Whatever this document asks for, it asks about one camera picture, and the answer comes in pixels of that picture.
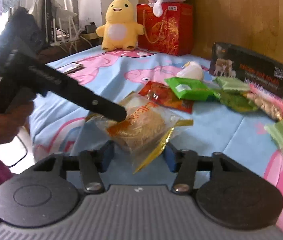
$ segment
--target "yellow plush toy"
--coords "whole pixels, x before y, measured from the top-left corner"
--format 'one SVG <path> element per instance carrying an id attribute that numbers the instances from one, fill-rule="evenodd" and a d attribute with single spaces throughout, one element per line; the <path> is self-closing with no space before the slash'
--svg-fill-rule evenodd
<path id="1" fill-rule="evenodd" d="M 104 37 L 102 49 L 133 50 L 137 35 L 144 34 L 144 26 L 134 21 L 134 8 L 127 0 L 113 1 L 106 13 L 106 24 L 97 28 L 96 33 Z"/>

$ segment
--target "red box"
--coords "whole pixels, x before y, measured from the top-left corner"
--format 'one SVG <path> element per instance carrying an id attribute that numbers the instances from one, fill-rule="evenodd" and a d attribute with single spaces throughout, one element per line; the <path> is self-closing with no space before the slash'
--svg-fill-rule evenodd
<path id="1" fill-rule="evenodd" d="M 139 48 L 176 56 L 189 54 L 193 49 L 192 5 L 163 3 L 162 7 L 163 15 L 157 18 L 148 4 L 137 5 L 137 22 L 144 25 L 147 34 L 138 36 Z"/>

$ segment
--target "gray ribbed surface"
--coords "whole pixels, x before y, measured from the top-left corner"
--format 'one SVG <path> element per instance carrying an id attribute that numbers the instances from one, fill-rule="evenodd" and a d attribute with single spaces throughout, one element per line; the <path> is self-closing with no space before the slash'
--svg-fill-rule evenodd
<path id="1" fill-rule="evenodd" d="M 111 186 L 87 196 L 66 220 L 41 229 L 0 225 L 0 240 L 283 240 L 275 226 L 241 232 L 206 219 L 189 196 L 166 186 Z"/>

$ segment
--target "bed sheet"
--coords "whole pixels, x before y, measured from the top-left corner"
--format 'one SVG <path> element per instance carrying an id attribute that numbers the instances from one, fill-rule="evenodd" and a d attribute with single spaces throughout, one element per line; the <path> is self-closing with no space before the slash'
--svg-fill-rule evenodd
<path id="1" fill-rule="evenodd" d="M 95 93 L 118 102 L 131 91 L 141 89 L 149 80 L 164 82 L 165 78 L 176 75 L 191 60 L 202 65 L 205 81 L 211 82 L 213 78 L 208 73 L 208 60 L 192 55 L 175 57 L 143 50 L 104 53 L 100 48 L 94 48 L 51 63 L 51 67 L 81 62 L 85 69 L 75 73 L 73 78 Z M 172 140 L 177 149 L 191 149 L 204 156 L 211 156 L 216 151 L 224 152 L 276 185 L 283 195 L 283 158 L 264 130 L 266 124 L 273 123 L 265 114 L 243 115 L 216 102 L 195 102 L 192 114 L 176 113 L 194 120 L 192 128 Z M 30 118 L 35 158 L 58 152 L 76 155 L 85 149 L 100 148 L 109 138 L 92 122 L 84 123 L 87 114 L 88 111 L 53 93 L 46 98 L 38 96 Z M 101 175 L 106 186 L 166 184 L 168 187 L 175 176 L 169 172 L 162 157 L 133 175 L 129 156 L 118 148 L 108 171 Z M 207 172 L 199 172 L 195 187 L 205 183 L 208 177 Z M 76 172 L 70 172 L 68 180 L 81 186 Z M 278 226 L 283 230 L 283 212 Z"/>

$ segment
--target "person's hand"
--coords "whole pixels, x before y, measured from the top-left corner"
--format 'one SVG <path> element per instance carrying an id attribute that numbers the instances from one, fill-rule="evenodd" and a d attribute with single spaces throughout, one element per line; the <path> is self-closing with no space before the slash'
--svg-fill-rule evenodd
<path id="1" fill-rule="evenodd" d="M 33 102 L 29 102 L 18 106 L 10 114 L 0 114 L 0 144 L 9 143 L 13 140 L 33 109 Z"/>

